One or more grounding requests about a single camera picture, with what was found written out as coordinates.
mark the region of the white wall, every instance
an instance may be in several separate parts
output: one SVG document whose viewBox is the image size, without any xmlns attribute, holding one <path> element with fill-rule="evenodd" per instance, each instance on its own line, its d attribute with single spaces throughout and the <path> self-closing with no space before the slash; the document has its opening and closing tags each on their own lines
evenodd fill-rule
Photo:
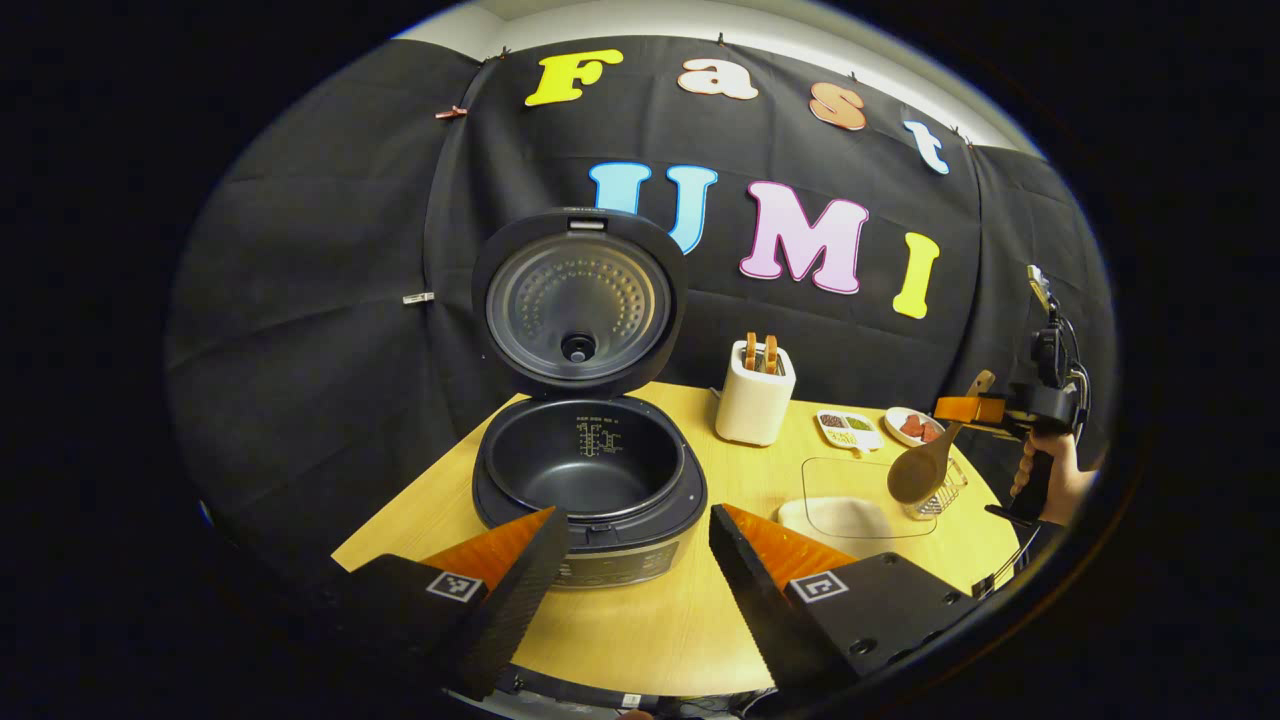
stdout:
<svg viewBox="0 0 1280 720">
<path fill-rule="evenodd" d="M 511 20 L 467 4 L 428 18 L 397 37 L 433 42 L 484 59 L 497 55 L 503 46 L 524 50 L 611 35 L 716 40 L 721 32 L 728 44 L 768 50 L 841 74 L 852 70 L 859 83 L 892 95 L 948 127 L 957 126 L 974 145 L 1041 155 L 1011 118 L 963 78 L 847 15 L 842 18 L 841 32 L 861 38 L 861 44 L 776 14 L 709 0 L 595 0 Z M 947 86 L 950 92 L 940 85 Z"/>
</svg>

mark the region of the foam letter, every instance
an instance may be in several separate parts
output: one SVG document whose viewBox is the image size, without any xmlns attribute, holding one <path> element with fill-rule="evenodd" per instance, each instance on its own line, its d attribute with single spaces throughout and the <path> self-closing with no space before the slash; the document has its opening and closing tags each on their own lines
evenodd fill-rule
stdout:
<svg viewBox="0 0 1280 720">
<path fill-rule="evenodd" d="M 735 100 L 750 100 L 760 94 L 751 87 L 751 76 L 746 68 L 728 60 L 685 60 L 685 73 L 676 78 L 680 87 L 700 95 L 724 95 Z"/>
<path fill-rule="evenodd" d="M 755 197 L 759 210 L 751 255 L 739 263 L 742 274 L 763 279 L 781 277 L 782 265 L 777 261 L 781 245 L 791 279 L 804 279 L 822 255 L 822 266 L 813 274 L 813 283 L 841 295 L 858 292 L 858 238 L 870 217 L 865 208 L 849 200 L 832 200 L 810 225 L 800 199 L 790 187 L 758 181 L 749 184 L 746 192 Z"/>
<path fill-rule="evenodd" d="M 640 183 L 653 174 L 640 163 L 600 163 L 588 177 L 595 181 L 595 206 L 636 214 L 640 208 Z M 716 170 L 700 165 L 673 165 L 667 178 L 676 183 L 676 227 L 671 238 L 680 251 L 689 254 L 703 238 L 707 222 L 707 188 L 719 178 Z"/>
<path fill-rule="evenodd" d="M 933 272 L 933 259 L 938 256 L 938 243 L 918 232 L 909 232 L 906 250 L 906 277 L 902 278 L 902 292 L 893 299 L 893 310 L 919 320 L 929 310 L 924 293 L 929 290 L 929 273 Z"/>
<path fill-rule="evenodd" d="M 951 172 L 951 168 L 938 158 L 938 150 L 942 147 L 942 141 L 929 132 L 929 128 L 924 127 L 924 123 L 918 123 L 915 120 L 904 120 L 906 129 L 911 131 L 915 136 L 915 146 L 920 150 L 920 158 L 924 158 L 924 164 L 933 168 L 933 172 L 940 176 L 945 176 Z"/>
<path fill-rule="evenodd" d="M 600 79 L 604 65 L 616 65 L 622 61 L 622 53 L 617 50 L 593 50 L 590 53 L 572 53 L 570 55 L 552 55 L 539 60 L 543 67 L 543 79 L 538 83 L 538 91 L 525 97 L 525 105 L 545 105 L 548 102 L 567 102 L 582 96 L 582 91 L 573 87 L 573 81 L 580 79 L 582 85 L 591 85 Z"/>
<path fill-rule="evenodd" d="M 815 82 L 809 92 L 813 94 L 809 110 L 819 120 L 845 129 L 867 127 L 867 115 L 859 110 L 863 106 L 863 99 L 852 90 L 829 82 Z"/>
</svg>

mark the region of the wire basket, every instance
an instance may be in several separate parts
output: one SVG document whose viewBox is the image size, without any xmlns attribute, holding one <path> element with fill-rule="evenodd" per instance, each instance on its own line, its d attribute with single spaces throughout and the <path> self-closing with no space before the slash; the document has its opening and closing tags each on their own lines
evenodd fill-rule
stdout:
<svg viewBox="0 0 1280 720">
<path fill-rule="evenodd" d="M 955 457 L 947 457 L 947 475 L 943 478 L 938 492 L 923 502 L 914 505 L 902 503 L 902 510 L 913 520 L 937 518 L 955 501 L 966 484 L 969 484 L 969 478 L 960 469 L 960 464 L 955 461 Z"/>
</svg>

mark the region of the black inner pot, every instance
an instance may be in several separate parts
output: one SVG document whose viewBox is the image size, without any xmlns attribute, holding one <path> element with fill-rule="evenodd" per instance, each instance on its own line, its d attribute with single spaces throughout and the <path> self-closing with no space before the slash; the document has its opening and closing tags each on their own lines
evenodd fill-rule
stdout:
<svg viewBox="0 0 1280 720">
<path fill-rule="evenodd" d="M 489 428 L 494 483 L 532 509 L 603 520 L 666 496 L 684 469 L 680 438 L 653 414 L 608 400 L 525 401 Z"/>
</svg>

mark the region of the rice cooker lid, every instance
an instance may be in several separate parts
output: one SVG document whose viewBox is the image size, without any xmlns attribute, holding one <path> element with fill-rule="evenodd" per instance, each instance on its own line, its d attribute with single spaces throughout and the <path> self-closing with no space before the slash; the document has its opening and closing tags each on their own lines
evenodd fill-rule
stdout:
<svg viewBox="0 0 1280 720">
<path fill-rule="evenodd" d="M 481 247 L 472 301 L 520 392 L 608 397 L 662 372 L 686 286 L 684 255 L 658 225 L 559 208 L 503 227 Z"/>
</svg>

